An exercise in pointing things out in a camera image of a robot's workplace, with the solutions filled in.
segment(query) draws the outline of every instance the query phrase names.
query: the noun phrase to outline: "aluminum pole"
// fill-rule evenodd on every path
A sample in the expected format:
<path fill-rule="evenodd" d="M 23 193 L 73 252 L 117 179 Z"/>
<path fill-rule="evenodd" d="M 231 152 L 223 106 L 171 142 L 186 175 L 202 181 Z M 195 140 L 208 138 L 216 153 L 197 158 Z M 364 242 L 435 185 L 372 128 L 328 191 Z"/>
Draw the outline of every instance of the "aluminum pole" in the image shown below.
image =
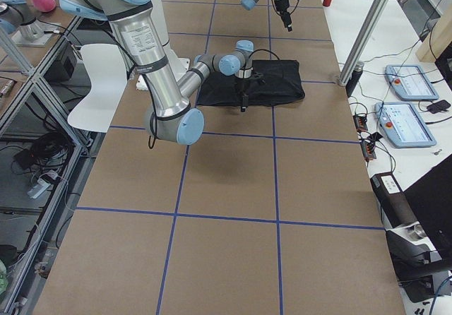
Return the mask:
<path fill-rule="evenodd" d="M 369 41 L 370 35 L 380 19 L 383 10 L 386 7 L 388 0 L 374 0 L 372 6 L 369 9 L 366 19 L 362 24 L 361 30 L 357 36 L 355 43 L 353 44 L 352 50 L 348 55 L 347 61 L 344 64 L 342 72 L 338 80 L 339 85 L 346 85 L 350 76 L 352 75 L 353 68 L 361 57 L 364 48 L 366 47 L 367 41 Z"/>

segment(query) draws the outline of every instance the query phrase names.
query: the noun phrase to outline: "computer monitor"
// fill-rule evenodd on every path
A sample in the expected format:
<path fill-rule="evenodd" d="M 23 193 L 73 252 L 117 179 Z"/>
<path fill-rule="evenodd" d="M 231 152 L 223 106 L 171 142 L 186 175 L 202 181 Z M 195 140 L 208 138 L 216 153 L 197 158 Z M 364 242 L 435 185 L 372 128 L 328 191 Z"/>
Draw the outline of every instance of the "computer monitor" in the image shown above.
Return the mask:
<path fill-rule="evenodd" d="M 452 258 L 452 155 L 406 189 L 405 197 L 440 256 Z"/>

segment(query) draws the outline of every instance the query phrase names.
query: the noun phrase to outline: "white table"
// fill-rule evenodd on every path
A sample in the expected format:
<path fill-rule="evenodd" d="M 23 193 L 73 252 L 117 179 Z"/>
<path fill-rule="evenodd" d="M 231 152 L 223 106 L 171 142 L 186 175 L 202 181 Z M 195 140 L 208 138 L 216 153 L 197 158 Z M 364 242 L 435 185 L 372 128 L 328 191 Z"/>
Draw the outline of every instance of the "white table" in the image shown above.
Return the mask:
<path fill-rule="evenodd" d="M 324 9 L 331 37 L 335 45 L 335 53 L 340 65 L 345 63 L 372 1 L 333 0 L 331 6 Z M 396 0 L 390 0 L 364 49 L 361 60 L 367 61 L 376 56 L 398 54 L 404 49 L 411 48 L 418 39 L 415 30 L 412 28 L 398 2 Z M 405 64 L 419 64 L 425 72 L 435 70 L 436 66 L 433 63 L 422 63 L 416 57 L 415 52 L 420 45 L 421 42 L 418 42 L 412 48 L 412 51 L 409 49 L 397 56 L 384 57 L 366 62 L 364 70 L 383 74 L 387 64 L 402 64 L 403 62 Z M 428 73 L 427 77 L 430 81 L 437 81 L 442 78 L 438 70 Z M 366 96 L 384 100 L 385 102 L 399 101 L 393 91 L 388 90 L 388 83 L 384 76 L 364 72 L 359 84 L 360 86 L 357 85 L 352 96 L 356 97 L 358 102 L 366 105 L 369 112 L 374 111 L 374 104 L 378 100 L 365 97 L 362 93 Z M 440 99 L 452 102 L 452 91 L 445 81 L 435 84 L 434 87 Z M 350 98 L 350 103 L 356 102 L 353 97 Z M 421 103 L 421 105 L 425 109 L 427 104 Z M 362 107 L 358 107 L 357 105 L 351 106 L 353 112 L 355 108 L 358 112 L 364 112 L 364 108 Z M 421 114 L 425 121 L 438 121 L 450 115 L 450 112 L 435 115 L 430 113 Z M 367 125 L 371 133 L 376 131 L 376 118 L 375 114 L 368 116 Z M 388 141 L 381 140 L 396 160 L 397 166 L 394 176 L 404 190 L 452 153 L 452 119 L 439 124 L 429 125 L 429 129 L 437 141 L 437 145 L 431 148 L 396 149 Z M 435 155 L 434 153 L 439 149 L 442 149 L 442 151 L 438 155 Z M 390 171 L 389 156 L 379 149 L 376 149 L 376 156 L 376 160 L 369 162 L 369 177 L 376 173 Z M 414 314 L 417 308 L 424 308 L 422 303 L 411 303 L 403 290 L 401 290 L 401 293 L 407 314 Z M 451 314 L 451 310 L 452 297 L 441 297 L 436 301 L 434 315 Z M 427 306 L 424 314 L 428 314 L 428 311 Z"/>

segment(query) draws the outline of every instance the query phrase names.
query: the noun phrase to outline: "white chair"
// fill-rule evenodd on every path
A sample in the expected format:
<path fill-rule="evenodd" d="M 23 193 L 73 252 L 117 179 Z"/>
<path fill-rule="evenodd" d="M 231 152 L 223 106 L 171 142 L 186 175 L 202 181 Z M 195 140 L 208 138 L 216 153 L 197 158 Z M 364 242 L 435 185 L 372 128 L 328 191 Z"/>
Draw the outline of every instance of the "white chair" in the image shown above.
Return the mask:
<path fill-rule="evenodd" d="M 87 44 L 81 55 L 91 80 L 90 92 L 73 108 L 68 123 L 106 133 L 127 85 L 126 66 L 114 44 Z"/>

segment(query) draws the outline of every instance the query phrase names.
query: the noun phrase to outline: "label sticker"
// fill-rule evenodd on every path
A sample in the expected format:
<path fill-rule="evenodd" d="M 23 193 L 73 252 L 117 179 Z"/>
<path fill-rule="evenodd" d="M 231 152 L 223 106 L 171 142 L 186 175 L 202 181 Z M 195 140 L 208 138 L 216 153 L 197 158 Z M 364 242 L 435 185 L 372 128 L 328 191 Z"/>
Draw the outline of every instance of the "label sticker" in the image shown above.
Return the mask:
<path fill-rule="evenodd" d="M 149 25 L 144 25 L 131 31 L 123 31 L 121 34 L 130 53 L 134 56 L 144 54 L 157 44 Z"/>
<path fill-rule="evenodd" d="M 400 189 L 398 188 L 397 184 L 394 182 L 394 179 L 392 176 L 382 176 L 381 181 L 383 181 L 384 186 L 386 187 L 386 190 L 390 194 L 400 193 Z"/>

